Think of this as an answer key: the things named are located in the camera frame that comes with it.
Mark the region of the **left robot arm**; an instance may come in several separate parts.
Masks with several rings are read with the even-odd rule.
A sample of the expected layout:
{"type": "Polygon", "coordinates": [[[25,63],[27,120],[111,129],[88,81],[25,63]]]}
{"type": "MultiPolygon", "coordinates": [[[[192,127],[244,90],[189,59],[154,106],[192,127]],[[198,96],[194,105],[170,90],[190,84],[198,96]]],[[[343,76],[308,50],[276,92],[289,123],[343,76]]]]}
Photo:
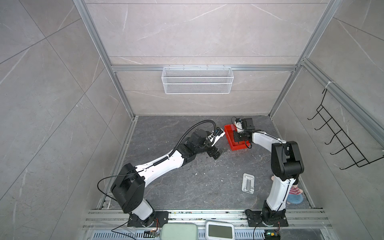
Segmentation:
{"type": "Polygon", "coordinates": [[[156,214],[144,199],[145,188],[164,174],[190,163],[198,154],[207,153],[209,157],[218,159],[221,152],[215,144],[224,135],[219,127],[213,133],[196,129],[164,156],[142,165],[124,165],[111,187],[113,198],[124,213],[137,217],[145,227],[151,225],[156,214]]]}

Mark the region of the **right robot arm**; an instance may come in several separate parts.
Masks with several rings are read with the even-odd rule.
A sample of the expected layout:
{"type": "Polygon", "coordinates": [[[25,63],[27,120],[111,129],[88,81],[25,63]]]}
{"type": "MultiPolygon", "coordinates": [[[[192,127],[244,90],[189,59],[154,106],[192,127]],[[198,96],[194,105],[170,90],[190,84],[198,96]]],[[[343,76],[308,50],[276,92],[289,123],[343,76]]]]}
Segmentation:
{"type": "Polygon", "coordinates": [[[264,202],[262,223],[272,226],[285,217],[286,203],[293,185],[297,184],[304,164],[299,145],[295,141],[283,141],[266,132],[234,131],[235,142],[248,141],[271,152],[271,169],[274,174],[271,192],[264,202]]]}

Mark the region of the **red plastic bin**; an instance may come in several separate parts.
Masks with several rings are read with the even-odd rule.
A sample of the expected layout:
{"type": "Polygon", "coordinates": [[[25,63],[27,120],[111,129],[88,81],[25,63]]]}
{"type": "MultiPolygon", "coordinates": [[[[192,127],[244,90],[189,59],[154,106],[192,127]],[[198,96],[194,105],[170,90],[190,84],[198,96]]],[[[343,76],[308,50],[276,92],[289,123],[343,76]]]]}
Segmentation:
{"type": "Polygon", "coordinates": [[[226,138],[228,140],[228,143],[230,145],[230,148],[232,151],[242,150],[242,149],[248,149],[251,147],[251,144],[249,141],[242,141],[242,142],[236,142],[234,139],[234,131],[236,130],[236,127],[233,124],[225,125],[224,132],[226,134],[226,138]]]}

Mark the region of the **clear plastic holder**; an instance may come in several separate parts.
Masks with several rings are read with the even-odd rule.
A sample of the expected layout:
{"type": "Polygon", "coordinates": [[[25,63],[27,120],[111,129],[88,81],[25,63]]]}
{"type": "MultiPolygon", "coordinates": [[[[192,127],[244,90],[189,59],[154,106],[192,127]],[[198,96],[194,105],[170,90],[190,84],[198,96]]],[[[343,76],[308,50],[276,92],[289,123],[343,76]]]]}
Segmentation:
{"type": "Polygon", "coordinates": [[[242,191],[248,194],[253,194],[255,191],[255,176],[244,173],[242,181],[242,191]]]}

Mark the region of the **small plush doll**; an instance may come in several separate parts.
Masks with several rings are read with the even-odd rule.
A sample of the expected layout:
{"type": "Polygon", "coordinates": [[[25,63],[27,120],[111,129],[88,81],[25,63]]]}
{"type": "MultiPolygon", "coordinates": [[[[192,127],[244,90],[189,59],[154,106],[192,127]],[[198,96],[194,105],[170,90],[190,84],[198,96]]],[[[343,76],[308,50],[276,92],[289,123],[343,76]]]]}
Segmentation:
{"type": "Polygon", "coordinates": [[[285,208],[286,204],[300,204],[303,202],[303,190],[294,183],[293,179],[281,180],[276,176],[272,176],[273,185],[270,195],[267,198],[269,207],[275,211],[285,208]]]}

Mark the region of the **white display device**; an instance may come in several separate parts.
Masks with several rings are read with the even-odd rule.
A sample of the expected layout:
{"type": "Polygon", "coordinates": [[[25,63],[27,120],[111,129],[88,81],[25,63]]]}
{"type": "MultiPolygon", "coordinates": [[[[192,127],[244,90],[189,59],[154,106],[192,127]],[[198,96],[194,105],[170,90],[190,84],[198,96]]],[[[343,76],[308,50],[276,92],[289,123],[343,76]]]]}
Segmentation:
{"type": "Polygon", "coordinates": [[[206,240],[234,240],[235,226],[226,222],[207,221],[205,238],[206,240]]]}

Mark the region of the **pale green box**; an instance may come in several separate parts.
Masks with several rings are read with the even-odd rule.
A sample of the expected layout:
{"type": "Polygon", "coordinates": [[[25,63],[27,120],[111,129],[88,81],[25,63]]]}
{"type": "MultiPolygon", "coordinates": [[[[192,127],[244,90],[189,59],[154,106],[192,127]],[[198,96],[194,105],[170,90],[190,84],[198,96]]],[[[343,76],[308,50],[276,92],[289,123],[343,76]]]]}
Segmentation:
{"type": "Polygon", "coordinates": [[[161,240],[197,240],[198,238],[198,227],[191,223],[164,224],[160,231],[161,240]]]}

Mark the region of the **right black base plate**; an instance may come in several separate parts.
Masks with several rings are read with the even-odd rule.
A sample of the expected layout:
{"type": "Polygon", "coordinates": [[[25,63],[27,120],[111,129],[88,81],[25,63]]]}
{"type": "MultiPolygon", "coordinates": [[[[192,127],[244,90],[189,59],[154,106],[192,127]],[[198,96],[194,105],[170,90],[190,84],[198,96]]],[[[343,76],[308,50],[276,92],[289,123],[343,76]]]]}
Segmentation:
{"type": "Polygon", "coordinates": [[[261,211],[245,210],[249,227],[288,227],[288,220],[286,218],[286,210],[283,211],[270,211],[263,208],[261,211]]]}

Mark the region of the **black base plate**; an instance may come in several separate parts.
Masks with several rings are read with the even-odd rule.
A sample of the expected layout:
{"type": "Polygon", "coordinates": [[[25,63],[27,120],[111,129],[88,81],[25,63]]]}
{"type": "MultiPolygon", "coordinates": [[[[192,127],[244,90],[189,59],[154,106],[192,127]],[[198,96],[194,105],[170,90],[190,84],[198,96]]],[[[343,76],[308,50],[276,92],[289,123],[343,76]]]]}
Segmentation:
{"type": "Polygon", "coordinates": [[[249,227],[288,227],[288,220],[286,218],[286,210],[283,211],[270,211],[263,208],[261,211],[245,210],[249,227]]]}
{"type": "Polygon", "coordinates": [[[167,211],[154,211],[147,219],[141,220],[137,215],[131,214],[127,223],[128,227],[136,228],[161,228],[167,224],[169,220],[169,212],[167,211]]]}

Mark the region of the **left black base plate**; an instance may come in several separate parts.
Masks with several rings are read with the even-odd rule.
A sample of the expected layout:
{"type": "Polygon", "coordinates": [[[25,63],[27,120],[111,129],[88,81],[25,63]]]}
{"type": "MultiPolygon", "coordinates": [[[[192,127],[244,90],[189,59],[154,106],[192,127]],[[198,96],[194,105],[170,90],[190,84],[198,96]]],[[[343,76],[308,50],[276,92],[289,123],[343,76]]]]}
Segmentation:
{"type": "Polygon", "coordinates": [[[154,211],[147,219],[141,220],[137,215],[131,214],[127,223],[128,227],[136,228],[161,228],[167,224],[169,220],[169,212],[167,211],[154,211]]]}

